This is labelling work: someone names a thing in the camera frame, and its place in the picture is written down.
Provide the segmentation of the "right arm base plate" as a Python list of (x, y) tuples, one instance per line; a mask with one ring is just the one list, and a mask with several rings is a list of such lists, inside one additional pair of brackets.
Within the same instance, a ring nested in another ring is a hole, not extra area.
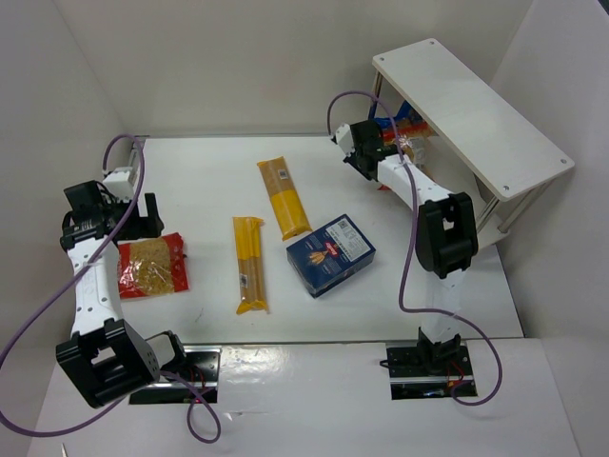
[(458, 397), (476, 397), (473, 368), (466, 345), (455, 355), (426, 367), (416, 345), (388, 345), (379, 365), (388, 372), (392, 400), (450, 398), (454, 388)]

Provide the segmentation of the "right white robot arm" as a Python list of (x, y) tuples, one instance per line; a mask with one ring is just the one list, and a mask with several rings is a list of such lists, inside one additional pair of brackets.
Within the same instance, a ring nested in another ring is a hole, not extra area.
[[(429, 372), (438, 370), (456, 358), (461, 345), (456, 325), (461, 286), (479, 251), (473, 202), (465, 192), (438, 185), (398, 143), (386, 144), (373, 120), (340, 125), (335, 141), (347, 164), (366, 179), (389, 187), (412, 209), (399, 307), (423, 316), (415, 361)], [(422, 305), (410, 308), (405, 286), (414, 259), (426, 271), (427, 292)]]

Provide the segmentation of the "red fusilli bag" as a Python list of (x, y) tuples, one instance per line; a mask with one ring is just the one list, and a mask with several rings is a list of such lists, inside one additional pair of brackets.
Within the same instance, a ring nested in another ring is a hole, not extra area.
[(423, 120), (411, 121), (402, 119), (396, 122), (398, 135), (395, 135), (390, 121), (386, 118), (375, 118), (375, 122), (381, 127), (383, 144), (385, 146), (395, 145), (399, 142), (400, 148), (413, 162), (417, 169), (422, 171), (430, 179), (433, 178), (427, 165), (427, 153), (430, 151), (429, 137), (435, 132)]
[(177, 232), (121, 244), (120, 298), (146, 298), (189, 290), (184, 247), (184, 239)]

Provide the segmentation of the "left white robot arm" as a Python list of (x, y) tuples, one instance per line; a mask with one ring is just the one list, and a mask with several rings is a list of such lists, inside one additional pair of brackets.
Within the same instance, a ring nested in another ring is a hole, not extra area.
[(158, 382), (163, 370), (174, 370), (187, 359), (175, 333), (145, 339), (121, 308), (118, 242), (151, 238), (164, 228), (154, 194), (146, 194), (147, 213), (140, 214), (136, 188), (127, 177), (107, 175), (64, 190), (70, 210), (60, 245), (77, 279), (76, 310), (56, 360), (91, 407)]

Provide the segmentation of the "blue pasta bag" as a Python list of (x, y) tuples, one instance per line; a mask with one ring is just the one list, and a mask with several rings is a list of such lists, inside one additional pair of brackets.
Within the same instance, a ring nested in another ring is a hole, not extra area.
[[(403, 101), (398, 112), (394, 115), (394, 120), (396, 123), (407, 122), (410, 125), (414, 125), (420, 123), (422, 117), (407, 101)], [(374, 121), (382, 129), (389, 129), (391, 127), (391, 121), (388, 117), (375, 117)]]

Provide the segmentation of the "yellow spaghetti pack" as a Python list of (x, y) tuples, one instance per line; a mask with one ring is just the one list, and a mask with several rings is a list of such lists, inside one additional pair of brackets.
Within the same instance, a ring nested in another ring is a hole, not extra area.
[(257, 166), (282, 233), (282, 240), (312, 231), (285, 158), (280, 156), (261, 161)]
[(237, 315), (252, 310), (268, 312), (261, 243), (263, 222), (253, 216), (233, 218), (240, 288)]

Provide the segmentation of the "yellow spaghetti pack left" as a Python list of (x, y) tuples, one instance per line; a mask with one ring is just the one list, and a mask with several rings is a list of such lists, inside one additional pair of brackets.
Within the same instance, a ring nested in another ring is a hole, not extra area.
[(240, 288), (237, 315), (252, 310), (268, 312), (261, 243), (263, 222), (253, 216), (233, 218)]

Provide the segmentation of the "white two-tier shelf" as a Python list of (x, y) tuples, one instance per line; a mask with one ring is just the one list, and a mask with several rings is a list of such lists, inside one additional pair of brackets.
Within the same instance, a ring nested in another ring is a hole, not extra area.
[(464, 185), (482, 248), (498, 243), (574, 162), (438, 40), (373, 57), (375, 83), (390, 84), (438, 134), (453, 159), (431, 164), (436, 180)]

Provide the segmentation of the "yellow spaghetti pack right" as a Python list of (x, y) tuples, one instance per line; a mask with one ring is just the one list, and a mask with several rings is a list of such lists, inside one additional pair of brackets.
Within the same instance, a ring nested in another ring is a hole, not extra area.
[(261, 161), (257, 166), (282, 233), (282, 240), (312, 231), (285, 158), (280, 156)]

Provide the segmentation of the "blue Barilla pasta box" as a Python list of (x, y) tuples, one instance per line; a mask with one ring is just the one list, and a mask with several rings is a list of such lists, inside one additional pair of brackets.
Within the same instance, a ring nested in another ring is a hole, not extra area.
[(375, 247), (347, 214), (286, 248), (289, 264), (313, 298), (370, 265), (375, 255)]

